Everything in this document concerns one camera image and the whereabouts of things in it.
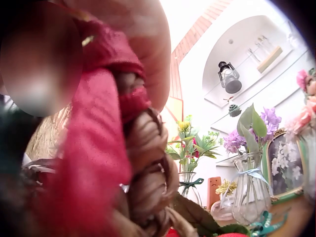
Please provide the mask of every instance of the gold frame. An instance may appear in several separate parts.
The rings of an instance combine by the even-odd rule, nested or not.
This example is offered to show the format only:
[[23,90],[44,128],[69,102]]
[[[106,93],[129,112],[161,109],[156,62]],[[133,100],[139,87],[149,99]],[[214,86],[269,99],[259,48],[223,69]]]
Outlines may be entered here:
[[[273,140],[279,136],[282,136],[286,133],[286,130],[285,128],[280,128],[278,129],[275,133],[274,133],[274,136],[273,136]],[[266,168],[267,168],[267,181],[268,183],[271,185],[271,165],[270,165],[270,159],[269,159],[269,147],[270,147],[270,144],[273,142],[270,141],[267,145],[266,145],[266,149],[265,149],[265,154],[266,154]],[[302,152],[302,148],[301,148],[301,144],[300,144],[300,141],[299,139],[297,138],[296,139],[296,144],[297,144],[297,147],[298,147],[298,151],[299,151],[299,154],[300,154],[300,158],[301,158],[301,163],[302,163],[302,169],[303,169],[303,175],[304,173],[307,172],[307,168],[306,168],[306,162],[305,162],[305,157],[304,157],[304,154]],[[285,192],[285,193],[281,193],[281,194],[277,194],[277,195],[273,195],[271,197],[271,199],[275,202],[275,201],[279,201],[281,198],[286,198],[290,195],[299,195],[302,193],[302,185],[300,187],[297,187],[291,191],[288,191],[288,192]]]

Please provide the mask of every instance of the picture frame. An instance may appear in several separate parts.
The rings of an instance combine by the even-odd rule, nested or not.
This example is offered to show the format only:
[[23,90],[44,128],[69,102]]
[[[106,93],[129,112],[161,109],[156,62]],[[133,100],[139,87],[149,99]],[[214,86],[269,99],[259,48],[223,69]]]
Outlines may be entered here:
[[306,149],[299,139],[286,144],[286,130],[278,129],[263,148],[262,173],[272,188],[272,204],[303,194],[303,174],[307,172]]

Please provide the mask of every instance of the glass jar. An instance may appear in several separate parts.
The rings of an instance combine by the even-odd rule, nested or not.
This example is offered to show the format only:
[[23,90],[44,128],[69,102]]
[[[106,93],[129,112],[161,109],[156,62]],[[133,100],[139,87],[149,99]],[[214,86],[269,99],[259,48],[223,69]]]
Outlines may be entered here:
[[304,170],[304,195],[313,205],[316,201],[316,133],[314,128],[308,128],[300,136],[300,142],[304,149],[303,154],[306,162]]
[[[238,173],[252,171],[262,177],[260,170],[262,153],[252,152],[239,156],[233,160]],[[259,178],[251,176],[251,172],[238,176],[237,189],[232,207],[232,214],[236,221],[249,225],[259,221],[261,214],[271,206],[268,185]]]
[[202,201],[200,194],[195,185],[192,185],[193,177],[196,175],[195,172],[183,172],[179,173],[180,186],[178,192],[185,198],[195,202],[196,204],[202,206]]
[[226,197],[221,205],[221,201],[215,202],[211,207],[211,215],[215,221],[233,220],[232,208],[235,197]]

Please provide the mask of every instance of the hanging lantern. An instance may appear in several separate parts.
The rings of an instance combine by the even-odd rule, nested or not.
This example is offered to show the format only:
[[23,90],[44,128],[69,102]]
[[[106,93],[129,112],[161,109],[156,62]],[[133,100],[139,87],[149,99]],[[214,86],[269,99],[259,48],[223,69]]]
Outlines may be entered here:
[[218,75],[221,85],[229,94],[235,94],[240,91],[242,84],[238,80],[239,73],[235,70],[231,63],[220,62]]

